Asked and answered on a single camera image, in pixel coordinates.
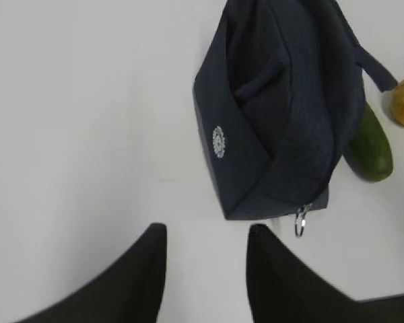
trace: fabric bag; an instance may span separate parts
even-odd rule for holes
[[[305,215],[365,111],[362,68],[395,78],[334,0],[229,0],[194,94],[226,219]]]

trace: zipper pull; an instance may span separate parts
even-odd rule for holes
[[[301,238],[302,234],[304,234],[304,229],[305,229],[305,224],[306,224],[305,217],[307,215],[307,212],[311,209],[311,206],[312,206],[312,203],[303,205],[296,211],[295,236],[297,238]]]

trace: embroidered logo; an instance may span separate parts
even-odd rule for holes
[[[226,148],[226,140],[224,138],[223,129],[220,126],[216,126],[213,131],[213,148],[217,158],[223,158]]]

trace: bag strap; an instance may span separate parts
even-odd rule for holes
[[[361,66],[372,78],[381,92],[395,89],[398,81],[392,76],[386,67],[378,62],[369,52],[361,46],[353,48],[356,63]]]

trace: green cucumber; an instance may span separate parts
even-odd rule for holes
[[[369,104],[344,156],[355,173],[371,182],[380,182],[393,172],[391,146]]]

